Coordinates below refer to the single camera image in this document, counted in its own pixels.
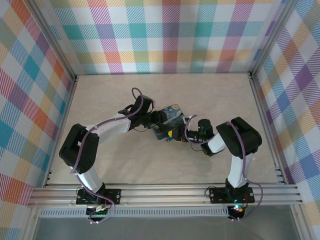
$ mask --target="vent grille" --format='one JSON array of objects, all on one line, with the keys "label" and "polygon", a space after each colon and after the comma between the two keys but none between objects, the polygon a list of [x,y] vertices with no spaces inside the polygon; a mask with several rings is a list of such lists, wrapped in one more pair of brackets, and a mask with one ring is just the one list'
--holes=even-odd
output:
[{"label": "vent grille", "polygon": [[[226,206],[208,207],[117,207],[114,217],[225,217]],[[43,208],[40,218],[81,218],[86,209]]]}]

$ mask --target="aluminum rail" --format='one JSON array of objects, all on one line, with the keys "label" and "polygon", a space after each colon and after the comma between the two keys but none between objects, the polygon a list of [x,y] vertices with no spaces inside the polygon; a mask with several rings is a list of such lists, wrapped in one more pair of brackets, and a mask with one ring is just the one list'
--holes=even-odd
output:
[{"label": "aluminum rail", "polygon": [[[262,205],[300,205],[302,199],[296,185],[264,183]],[[111,184],[108,189],[121,189],[119,207],[204,207],[228,206],[228,203],[211,204],[205,196],[209,186],[224,187],[224,184]],[[35,188],[29,201],[31,208],[83,208],[76,205],[78,184],[57,184]],[[261,191],[251,185],[258,204]]]},{"label": "aluminum rail", "polygon": [[43,16],[41,10],[39,9],[38,5],[36,4],[35,0],[23,0],[28,9],[30,10],[32,16],[34,17],[35,21],[39,25],[41,32],[46,37],[49,45],[53,49],[54,53],[56,54],[57,58],[59,59],[61,65],[65,69],[66,73],[68,74],[69,78],[73,81],[77,78],[77,73],[73,70],[68,58],[66,57],[64,51],[60,47],[57,38],[55,37],[54,33],[52,32],[50,26],[48,25],[45,17]]},{"label": "aluminum rail", "polygon": [[294,11],[295,7],[297,6],[299,0],[289,0],[286,1],[285,6],[282,10],[282,13],[278,19],[278,21],[275,23],[270,36],[263,47],[254,67],[251,72],[251,75],[253,77],[256,77],[260,69],[262,68],[263,64],[265,63],[269,53],[271,52],[275,42],[278,40],[282,30],[284,29],[288,19],[290,18],[292,12]]}]

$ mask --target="beige floor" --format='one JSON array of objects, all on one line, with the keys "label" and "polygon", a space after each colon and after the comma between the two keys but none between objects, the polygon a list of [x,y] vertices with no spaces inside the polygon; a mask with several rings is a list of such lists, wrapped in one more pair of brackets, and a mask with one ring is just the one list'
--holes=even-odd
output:
[{"label": "beige floor", "polygon": [[[156,101],[155,110],[178,104],[182,112],[210,119],[215,126],[241,116],[262,135],[262,146],[248,177],[277,182],[274,163],[246,74],[100,75],[79,78],[62,141],[76,123],[89,125],[108,119],[134,103],[138,87]],[[105,183],[224,183],[231,166],[225,151],[213,157],[195,152],[189,143],[157,140],[152,130],[121,133],[99,146],[94,164]],[[70,168],[55,156],[50,183],[76,183]]]}]

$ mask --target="colorful checkered backdrop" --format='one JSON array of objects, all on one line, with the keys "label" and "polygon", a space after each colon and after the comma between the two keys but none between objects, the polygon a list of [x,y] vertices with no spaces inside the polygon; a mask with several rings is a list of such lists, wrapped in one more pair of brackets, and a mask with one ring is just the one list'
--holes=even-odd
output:
[{"label": "colorful checkered backdrop", "polygon": [[0,32],[0,240],[14,240],[72,83],[22,0],[0,0]]},{"label": "colorful checkered backdrop", "polygon": [[300,0],[256,81],[290,183],[320,239],[320,0]]},{"label": "colorful checkered backdrop", "polygon": [[75,71],[95,75],[247,72],[285,0],[36,2]]}]

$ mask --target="purple cable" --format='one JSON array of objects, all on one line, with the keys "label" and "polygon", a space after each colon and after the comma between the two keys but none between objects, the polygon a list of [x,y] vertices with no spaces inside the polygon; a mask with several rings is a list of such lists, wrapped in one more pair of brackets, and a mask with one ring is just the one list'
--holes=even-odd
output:
[{"label": "purple cable", "polygon": [[136,96],[135,96],[135,94],[134,94],[134,90],[137,90],[137,91],[140,93],[140,96],[141,96],[141,103],[140,103],[140,106],[138,107],[138,109],[137,109],[135,112],[133,112],[133,113],[127,115],[127,116],[122,116],[122,117],[117,117],[117,118],[110,118],[110,119],[108,119],[108,120],[104,120],[104,121],[98,123],[97,125],[95,125],[94,127],[92,127],[89,131],[87,131],[86,134],[84,135],[83,139],[82,139],[82,142],[81,142],[81,145],[80,145],[80,149],[79,149],[78,155],[77,155],[77,157],[76,157],[75,164],[74,164],[74,166],[73,166],[70,174],[74,174],[74,173],[76,172],[76,169],[77,169],[78,164],[79,164],[79,162],[80,162],[80,157],[81,157],[82,149],[84,148],[85,140],[87,139],[88,135],[89,135],[93,130],[95,130],[96,128],[98,128],[98,127],[100,127],[101,125],[106,124],[106,123],[110,123],[110,122],[117,121],[117,120],[122,120],[122,119],[127,119],[127,118],[129,118],[129,117],[137,114],[137,113],[141,110],[141,108],[142,108],[142,106],[143,106],[143,104],[144,104],[143,94],[142,94],[142,92],[140,91],[140,89],[138,89],[138,88],[136,88],[136,87],[133,87],[133,88],[131,89],[131,92],[132,92],[132,95],[133,95],[133,97],[134,97],[135,99],[137,99],[137,98],[136,98]]},{"label": "purple cable", "polygon": [[186,124],[185,124],[185,128],[184,128],[184,136],[185,136],[185,139],[186,139],[189,143],[192,143],[192,144],[194,144],[194,145],[206,144],[206,143],[208,143],[211,139],[213,139],[214,136],[213,136],[212,138],[210,138],[209,140],[203,141],[203,142],[190,141],[189,138],[188,138],[187,128],[188,128],[189,123],[191,122],[191,120],[192,120],[193,118],[195,118],[196,116],[197,116],[197,115],[193,115],[192,117],[190,117],[189,121],[187,121]]},{"label": "purple cable", "polygon": [[236,136],[237,136],[237,138],[238,138],[238,140],[239,140],[239,142],[240,142],[240,146],[241,146],[241,150],[242,150],[242,155],[243,155],[242,175],[243,175],[244,179],[246,179],[246,181],[247,181],[249,184],[258,185],[259,188],[260,188],[260,190],[261,190],[261,196],[260,196],[260,200],[259,200],[258,204],[256,205],[256,207],[255,207],[247,216],[245,216],[245,217],[242,218],[242,220],[244,220],[244,219],[248,218],[248,217],[260,206],[260,204],[261,204],[261,202],[262,202],[262,198],[264,197],[264,190],[263,190],[262,186],[261,186],[259,183],[253,182],[253,181],[250,181],[249,179],[247,179],[246,174],[245,174],[245,169],[246,169],[246,150],[245,150],[244,142],[243,142],[243,140],[242,140],[242,138],[241,138],[241,136],[240,136],[240,133],[238,132],[236,126],[233,125],[230,121],[227,121],[226,124],[230,125],[230,126],[233,128],[233,130],[234,130],[234,132],[235,132],[235,134],[236,134]]},{"label": "purple cable", "polygon": [[89,216],[89,221],[90,221],[91,223],[93,223],[93,224],[100,224],[100,223],[103,223],[104,221],[106,221],[107,219],[109,219],[109,218],[111,217],[111,215],[113,215],[113,214],[115,213],[115,211],[116,211],[116,205],[115,205],[114,201],[112,201],[110,198],[108,198],[108,197],[106,197],[106,196],[102,196],[102,195],[100,195],[100,194],[97,194],[97,193],[93,192],[91,189],[87,188],[87,187],[84,185],[84,183],[81,181],[81,179],[80,179],[80,177],[79,177],[78,175],[76,175],[76,178],[77,178],[78,181],[80,182],[81,186],[83,186],[83,188],[84,188],[88,193],[90,193],[90,194],[92,194],[92,195],[94,195],[94,196],[96,196],[96,197],[98,197],[98,198],[104,199],[104,200],[110,202],[111,205],[113,205],[113,210],[112,210],[112,212],[109,214],[109,216],[106,216],[105,218],[103,218],[103,219],[100,220],[100,221],[93,221],[93,220],[91,219],[91,215],[90,215],[90,216]]}]

